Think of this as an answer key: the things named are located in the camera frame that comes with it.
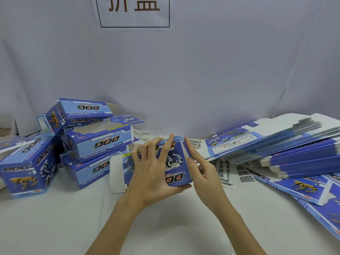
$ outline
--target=person's left hand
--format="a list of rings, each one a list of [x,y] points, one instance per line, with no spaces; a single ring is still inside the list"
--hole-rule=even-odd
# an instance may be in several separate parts
[[[147,141],[141,146],[141,158],[138,157],[136,146],[131,155],[135,163],[135,171],[129,187],[121,200],[135,209],[143,210],[156,202],[191,188],[191,184],[170,187],[165,181],[165,166],[168,152],[174,139],[174,133],[162,147],[159,158],[156,158],[156,146],[163,140],[160,137]]]

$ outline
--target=table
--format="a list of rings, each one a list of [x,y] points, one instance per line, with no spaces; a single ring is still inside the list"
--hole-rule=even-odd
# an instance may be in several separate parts
[[[121,194],[108,177],[78,190],[62,170],[46,194],[12,200],[0,190],[0,254],[83,255]],[[268,254],[339,254],[340,242],[290,195],[262,182],[225,189]],[[214,215],[193,188],[145,209],[121,255],[231,254]]]

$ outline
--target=sign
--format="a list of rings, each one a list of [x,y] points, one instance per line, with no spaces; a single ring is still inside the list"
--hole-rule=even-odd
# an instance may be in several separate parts
[[[97,23],[112,31],[172,29],[172,0],[92,0]]]

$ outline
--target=black border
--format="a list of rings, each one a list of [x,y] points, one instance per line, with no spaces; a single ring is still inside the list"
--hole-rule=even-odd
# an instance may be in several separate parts
[[[168,29],[170,28],[170,0],[169,0],[169,26],[168,27],[103,27],[102,22],[100,21],[100,15],[99,15],[99,8],[98,8],[98,3],[96,0],[96,5],[97,5],[97,12],[98,12],[98,18],[99,18],[99,23],[100,23],[100,28],[112,28],[112,29],[145,29],[145,28],[159,28],[159,29]]]

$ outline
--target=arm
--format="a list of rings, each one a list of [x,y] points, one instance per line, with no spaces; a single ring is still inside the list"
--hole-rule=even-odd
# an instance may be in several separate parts
[[[135,171],[129,187],[85,255],[119,255],[133,221],[144,208],[191,187],[190,184],[170,187],[165,182],[165,164],[173,138],[172,133],[158,159],[155,150],[162,138],[144,143],[141,158],[137,154],[140,145],[134,148]]]
[[[223,226],[236,254],[266,255],[240,214],[230,203],[215,167],[197,152],[187,137],[185,137],[185,143],[192,157],[201,165],[198,167],[193,159],[188,159],[188,167],[195,191]]]

